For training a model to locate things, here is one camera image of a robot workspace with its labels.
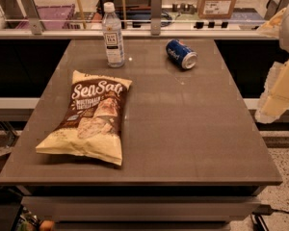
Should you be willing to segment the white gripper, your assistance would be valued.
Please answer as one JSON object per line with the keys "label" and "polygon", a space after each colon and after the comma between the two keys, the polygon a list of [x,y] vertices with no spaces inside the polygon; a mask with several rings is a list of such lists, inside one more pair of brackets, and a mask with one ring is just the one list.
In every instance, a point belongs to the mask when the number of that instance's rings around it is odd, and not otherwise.
{"label": "white gripper", "polygon": [[[289,53],[289,4],[263,23],[257,33],[271,38],[279,37],[279,46]],[[269,69],[260,95],[255,119],[260,123],[272,123],[289,108],[289,60],[284,64],[274,62]]]}

